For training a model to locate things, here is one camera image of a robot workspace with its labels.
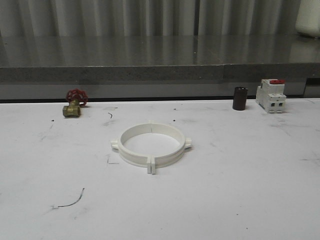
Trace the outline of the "white half pipe clamp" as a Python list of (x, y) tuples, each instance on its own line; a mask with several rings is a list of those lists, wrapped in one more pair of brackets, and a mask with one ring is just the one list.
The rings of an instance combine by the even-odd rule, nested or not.
[(152, 122), (148, 122), (132, 126), (121, 133), (119, 138), (111, 140), (110, 145), (113, 150), (117, 150), (125, 162), (137, 167), (147, 168), (147, 173), (154, 175), (156, 173), (154, 156), (134, 152), (124, 146), (125, 142), (135, 136), (152, 133), (152, 124)]
[(150, 122), (152, 134), (161, 134), (175, 139), (179, 145), (170, 153), (163, 155), (149, 155), (147, 157), (147, 173), (154, 175), (157, 168), (167, 167), (177, 162), (184, 154), (185, 150), (192, 147), (192, 139), (185, 135), (176, 127), (163, 123)]

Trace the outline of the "dark brown pipe coupling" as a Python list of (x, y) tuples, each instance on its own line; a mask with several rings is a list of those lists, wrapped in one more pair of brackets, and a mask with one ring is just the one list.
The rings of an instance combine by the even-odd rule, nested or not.
[(235, 87), (232, 108), (237, 111), (244, 111), (246, 108), (247, 95), (248, 89), (246, 87)]

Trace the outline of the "grey stone counter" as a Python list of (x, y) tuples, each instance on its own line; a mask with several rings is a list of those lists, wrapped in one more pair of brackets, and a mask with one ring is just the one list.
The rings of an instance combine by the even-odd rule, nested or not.
[(320, 41), (296, 34), (40, 36), (0, 39), (2, 102), (254, 96), (262, 79), (294, 98), (320, 95)]

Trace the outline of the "white container on counter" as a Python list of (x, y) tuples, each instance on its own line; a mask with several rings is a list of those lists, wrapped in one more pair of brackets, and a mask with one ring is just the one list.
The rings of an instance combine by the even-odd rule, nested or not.
[(300, 1), (295, 29), (301, 35), (320, 37), (320, 0)]

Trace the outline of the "white circuit breaker red switch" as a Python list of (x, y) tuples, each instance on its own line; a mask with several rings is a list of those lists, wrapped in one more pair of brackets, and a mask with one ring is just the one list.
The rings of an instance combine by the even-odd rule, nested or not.
[(268, 114), (280, 114), (285, 110), (285, 80), (262, 79), (257, 87), (255, 102)]

